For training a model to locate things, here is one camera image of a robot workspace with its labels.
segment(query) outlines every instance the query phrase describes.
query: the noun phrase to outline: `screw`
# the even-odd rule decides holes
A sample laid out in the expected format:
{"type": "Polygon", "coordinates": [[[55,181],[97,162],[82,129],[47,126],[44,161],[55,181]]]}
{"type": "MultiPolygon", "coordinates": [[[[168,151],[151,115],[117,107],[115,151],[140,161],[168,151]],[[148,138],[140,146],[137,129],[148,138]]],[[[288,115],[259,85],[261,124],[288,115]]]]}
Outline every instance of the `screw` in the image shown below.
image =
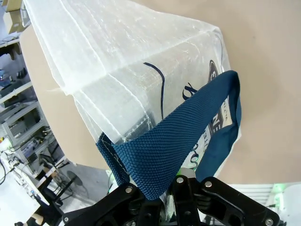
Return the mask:
{"type": "Polygon", "coordinates": [[[212,186],[212,183],[210,182],[210,181],[207,181],[206,183],[205,183],[205,187],[211,187],[212,186]]]}
{"type": "Polygon", "coordinates": [[[180,183],[183,183],[184,182],[184,179],[183,178],[177,178],[177,182],[180,184],[180,183]]]}
{"type": "Polygon", "coordinates": [[[132,192],[132,188],[131,187],[126,188],[126,193],[131,193],[131,192],[132,192]]]}
{"type": "Polygon", "coordinates": [[[147,213],[147,214],[144,215],[144,217],[150,219],[151,218],[151,214],[147,213]]]}
{"type": "Polygon", "coordinates": [[[265,224],[266,224],[266,226],[272,226],[274,224],[274,221],[269,218],[265,221],[265,224]]]}

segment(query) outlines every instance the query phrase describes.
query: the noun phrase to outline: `equipment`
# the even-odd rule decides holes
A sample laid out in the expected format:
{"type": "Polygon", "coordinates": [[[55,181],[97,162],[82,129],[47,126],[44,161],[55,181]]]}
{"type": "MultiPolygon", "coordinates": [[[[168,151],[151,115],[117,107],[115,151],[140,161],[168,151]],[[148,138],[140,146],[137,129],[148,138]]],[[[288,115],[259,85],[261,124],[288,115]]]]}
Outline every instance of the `equipment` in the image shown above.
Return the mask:
{"type": "Polygon", "coordinates": [[[11,106],[0,113],[0,136],[18,146],[48,123],[38,101],[11,106]]]}
{"type": "Polygon", "coordinates": [[[162,200],[147,200],[130,183],[91,207],[64,214],[63,221],[66,226],[207,226],[200,221],[199,210],[225,226],[278,226],[280,222],[278,214],[214,177],[198,182],[178,175],[167,192],[170,194],[177,223],[164,223],[162,200]]]}

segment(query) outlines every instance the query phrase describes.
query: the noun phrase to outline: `plastic bag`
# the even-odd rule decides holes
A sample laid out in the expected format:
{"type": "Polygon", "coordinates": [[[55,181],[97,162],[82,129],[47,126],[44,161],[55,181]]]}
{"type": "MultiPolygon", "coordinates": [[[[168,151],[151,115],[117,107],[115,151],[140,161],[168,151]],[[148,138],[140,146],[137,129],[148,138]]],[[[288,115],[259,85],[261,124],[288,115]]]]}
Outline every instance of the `plastic bag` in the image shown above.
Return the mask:
{"type": "MultiPolygon", "coordinates": [[[[95,141],[102,131],[116,144],[140,136],[230,69],[220,29],[202,21],[127,0],[24,1],[55,81],[73,95],[95,141]]],[[[227,101],[195,162],[231,124],[227,101]]],[[[184,166],[194,168],[191,157],[184,166]]]]}

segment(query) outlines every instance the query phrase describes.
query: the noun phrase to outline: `blue strap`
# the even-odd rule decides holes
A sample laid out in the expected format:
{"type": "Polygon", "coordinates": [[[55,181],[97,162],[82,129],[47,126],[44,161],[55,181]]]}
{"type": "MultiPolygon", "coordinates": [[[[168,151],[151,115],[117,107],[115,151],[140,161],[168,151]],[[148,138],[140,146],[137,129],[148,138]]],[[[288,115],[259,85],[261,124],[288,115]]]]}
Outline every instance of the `blue strap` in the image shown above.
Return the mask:
{"type": "MultiPolygon", "coordinates": [[[[202,87],[150,131],[127,143],[112,144],[123,166],[149,200],[158,198],[168,189],[183,161],[229,95],[233,124],[220,130],[225,138],[219,137],[220,131],[212,136],[196,171],[197,179],[205,175],[212,176],[216,172],[238,135],[239,91],[238,74],[234,71],[224,72],[202,87]]],[[[100,143],[101,139],[97,143],[98,148],[102,153],[106,152],[100,143]]],[[[107,157],[105,159],[110,167],[111,165],[115,167],[111,168],[112,170],[121,170],[116,163],[110,163],[115,159],[107,157]]]]}
{"type": "Polygon", "coordinates": [[[130,182],[130,176],[125,166],[112,147],[112,142],[104,133],[102,133],[102,135],[99,137],[96,146],[112,170],[118,186],[123,183],[130,182]]]}

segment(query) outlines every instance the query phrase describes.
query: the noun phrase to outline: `cardboard box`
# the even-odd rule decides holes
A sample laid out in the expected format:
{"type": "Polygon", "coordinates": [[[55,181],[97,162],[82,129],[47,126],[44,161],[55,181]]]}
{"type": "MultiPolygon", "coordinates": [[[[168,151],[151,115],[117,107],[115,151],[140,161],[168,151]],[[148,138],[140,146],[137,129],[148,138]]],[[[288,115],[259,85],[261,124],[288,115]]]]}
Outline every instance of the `cardboard box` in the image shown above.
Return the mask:
{"type": "Polygon", "coordinates": [[[8,34],[25,30],[22,26],[22,18],[19,10],[5,13],[3,15],[3,21],[8,34]]]}
{"type": "Polygon", "coordinates": [[[6,12],[19,10],[21,8],[22,0],[7,0],[6,12]]]}
{"type": "Polygon", "coordinates": [[[2,1],[2,6],[6,6],[8,4],[8,0],[3,0],[2,1]]]}

